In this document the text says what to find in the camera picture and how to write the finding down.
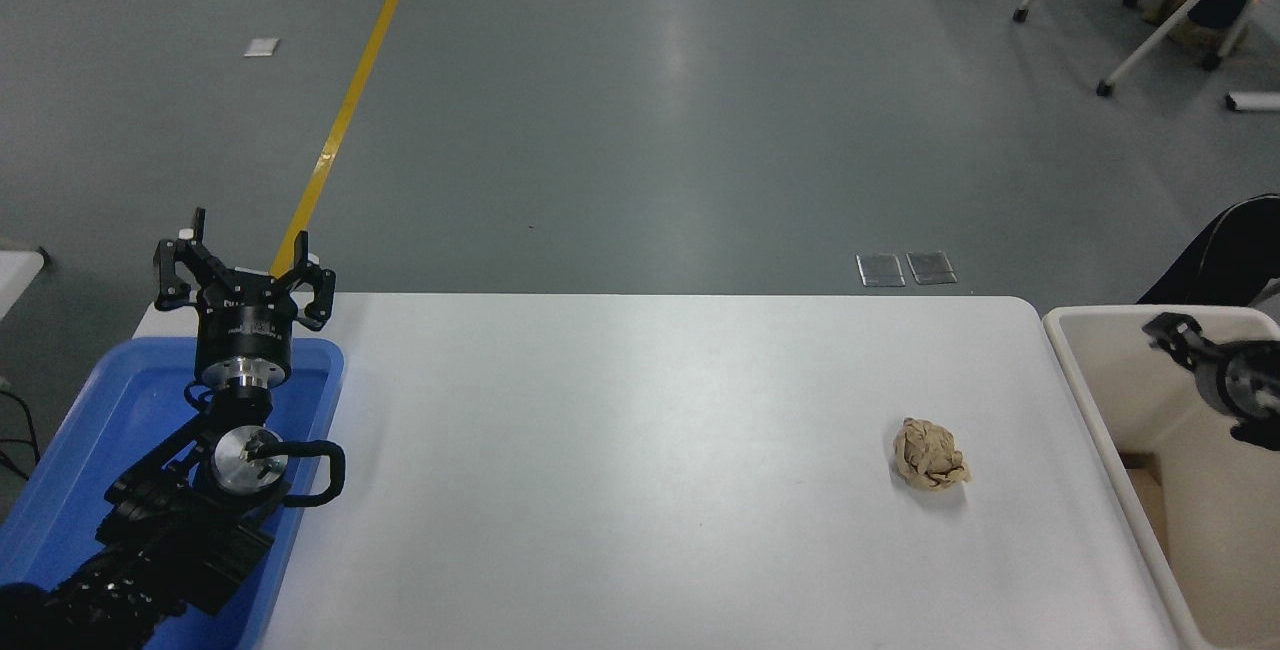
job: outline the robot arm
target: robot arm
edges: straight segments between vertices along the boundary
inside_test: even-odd
[[[196,416],[106,490],[113,509],[95,535],[104,549],[51,592],[0,589],[5,647],[141,647],[188,605],[214,615],[270,550],[262,522],[280,507],[316,507],[342,493],[346,457],[334,441],[285,441],[265,427],[271,389],[292,371],[293,321],[320,330],[333,313],[334,273],[307,255],[306,232],[284,276],[225,266],[204,244],[204,209],[160,241],[155,307],[196,307]],[[178,273],[187,267],[197,289]],[[302,313],[292,298],[311,287]],[[329,486],[292,495],[291,458],[329,459]]]
[[[1215,344],[1187,313],[1161,313],[1142,331],[1193,372],[1211,408],[1238,418],[1231,438],[1280,450],[1280,342]]]

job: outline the white table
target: white table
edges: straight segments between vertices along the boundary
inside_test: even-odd
[[[45,257],[32,250],[0,250],[0,319],[45,267]]]
[[[265,647],[1176,646],[1020,299],[339,294],[323,335],[347,490]],[[973,482],[895,477],[904,416]]]

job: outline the crumpled brown paper towel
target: crumpled brown paper towel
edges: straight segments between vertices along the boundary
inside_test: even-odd
[[[908,485],[920,490],[942,490],[970,477],[955,436],[927,418],[902,421],[893,439],[893,457]]]

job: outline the beige container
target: beige container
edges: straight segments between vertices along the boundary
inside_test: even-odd
[[[1280,339],[1252,308],[1193,305],[1056,308],[1044,328],[1181,642],[1280,649],[1280,453],[1231,439],[1234,418],[1151,349],[1142,326],[1161,312],[1189,313],[1220,344]],[[1155,461],[1167,558],[1120,454]]]

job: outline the yellow floor line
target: yellow floor line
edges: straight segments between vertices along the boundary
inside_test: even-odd
[[[383,0],[383,9],[378,13],[378,22],[375,22],[374,31],[365,44],[365,52],[360,56],[360,65],[356,67],[356,75],[352,75],[351,84],[347,86],[347,95],[342,99],[342,107],[338,107],[338,116],[334,118],[333,127],[329,129],[329,139],[325,139],[324,150],[320,150],[320,159],[316,161],[315,170],[311,170],[311,180],[307,180],[306,189],[302,191],[302,200],[298,200],[298,207],[293,211],[293,220],[289,221],[289,229],[284,230],[284,239],[280,241],[280,248],[275,252],[275,262],[271,264],[271,275],[274,276],[282,276],[284,273],[288,273],[289,267],[293,267],[293,237],[300,230],[305,230],[307,223],[311,221],[311,212],[315,212],[320,193],[324,192],[325,180],[329,179],[329,170],[333,168],[334,157],[338,157],[338,148],[342,147],[342,139],[347,136],[347,125],[351,125],[351,116],[356,114],[360,95],[365,91],[365,82],[369,81],[369,73],[374,70],[378,50],[383,47],[383,38],[385,38],[387,29],[392,24],[392,17],[396,15],[398,3],[399,0]]]

